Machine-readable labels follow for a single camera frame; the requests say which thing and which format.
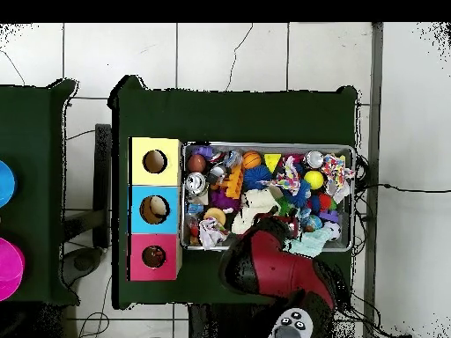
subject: purple toy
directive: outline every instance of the purple toy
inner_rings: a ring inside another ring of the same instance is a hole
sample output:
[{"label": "purple toy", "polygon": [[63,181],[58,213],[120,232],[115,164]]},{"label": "purple toy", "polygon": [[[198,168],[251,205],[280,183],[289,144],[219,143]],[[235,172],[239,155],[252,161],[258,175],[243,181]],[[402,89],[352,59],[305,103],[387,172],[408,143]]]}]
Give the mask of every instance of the purple toy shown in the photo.
[{"label": "purple toy", "polygon": [[226,192],[223,188],[210,191],[210,205],[218,209],[230,209],[238,211],[241,206],[241,199],[234,200],[226,196]]},{"label": "purple toy", "polygon": [[332,223],[338,223],[338,213],[335,210],[320,212],[319,217],[324,220],[329,220]]},{"label": "purple toy", "polygon": [[198,146],[191,152],[191,154],[200,154],[208,161],[211,157],[213,157],[213,148],[210,146]]}]

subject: green table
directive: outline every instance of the green table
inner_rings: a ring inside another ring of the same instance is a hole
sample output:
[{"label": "green table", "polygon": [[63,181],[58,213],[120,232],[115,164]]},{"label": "green table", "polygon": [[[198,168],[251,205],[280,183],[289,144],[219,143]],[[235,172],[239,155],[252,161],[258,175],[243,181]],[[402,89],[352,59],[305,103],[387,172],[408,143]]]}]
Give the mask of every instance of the green table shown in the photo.
[{"label": "green table", "polygon": [[77,303],[60,277],[63,244],[63,108],[76,82],[47,88],[0,86],[0,159],[18,188],[0,209],[0,237],[22,250],[26,269],[8,300]]},{"label": "green table", "polygon": [[[356,100],[357,92],[352,87],[337,92],[147,91],[137,77],[124,77],[108,101],[113,110],[114,131],[114,306],[124,307],[133,302],[261,304],[270,300],[237,295],[223,288],[218,279],[221,253],[184,251],[176,281],[127,281],[129,137],[169,137],[182,142],[336,143],[354,146]],[[350,283],[351,251],[323,253],[320,258],[329,265],[339,266]]]}]

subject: pink box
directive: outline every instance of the pink box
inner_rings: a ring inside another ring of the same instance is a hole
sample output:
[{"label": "pink box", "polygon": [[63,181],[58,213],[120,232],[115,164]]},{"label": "pink box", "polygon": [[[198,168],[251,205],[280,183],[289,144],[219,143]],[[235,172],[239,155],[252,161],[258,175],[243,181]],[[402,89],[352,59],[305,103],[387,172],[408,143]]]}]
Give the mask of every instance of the pink box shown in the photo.
[{"label": "pink box", "polygon": [[[158,246],[165,260],[160,267],[152,268],[144,263],[146,247]],[[158,281],[175,280],[181,267],[181,247],[178,234],[134,233],[131,235],[130,280]]]}]

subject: yellow ball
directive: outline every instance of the yellow ball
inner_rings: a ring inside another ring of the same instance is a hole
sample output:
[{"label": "yellow ball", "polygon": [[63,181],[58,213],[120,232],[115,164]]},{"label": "yellow ball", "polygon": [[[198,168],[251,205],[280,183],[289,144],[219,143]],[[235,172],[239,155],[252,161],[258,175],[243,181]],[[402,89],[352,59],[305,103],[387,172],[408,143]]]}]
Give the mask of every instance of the yellow ball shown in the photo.
[{"label": "yellow ball", "polygon": [[304,180],[308,181],[308,183],[310,184],[310,189],[312,190],[319,189],[320,187],[322,187],[322,184],[324,184],[324,177],[319,171],[306,172]]}]

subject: orange basketball toy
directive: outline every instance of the orange basketball toy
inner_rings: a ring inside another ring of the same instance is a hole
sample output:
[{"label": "orange basketball toy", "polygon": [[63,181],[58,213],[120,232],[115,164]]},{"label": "orange basketball toy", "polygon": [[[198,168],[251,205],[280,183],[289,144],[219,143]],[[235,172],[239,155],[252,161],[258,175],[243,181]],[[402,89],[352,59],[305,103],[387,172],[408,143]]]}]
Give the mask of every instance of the orange basketball toy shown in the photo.
[{"label": "orange basketball toy", "polygon": [[256,151],[248,151],[247,153],[244,153],[243,156],[243,167],[248,168],[254,168],[257,167],[262,163],[262,157],[260,157],[260,154],[258,154]]}]

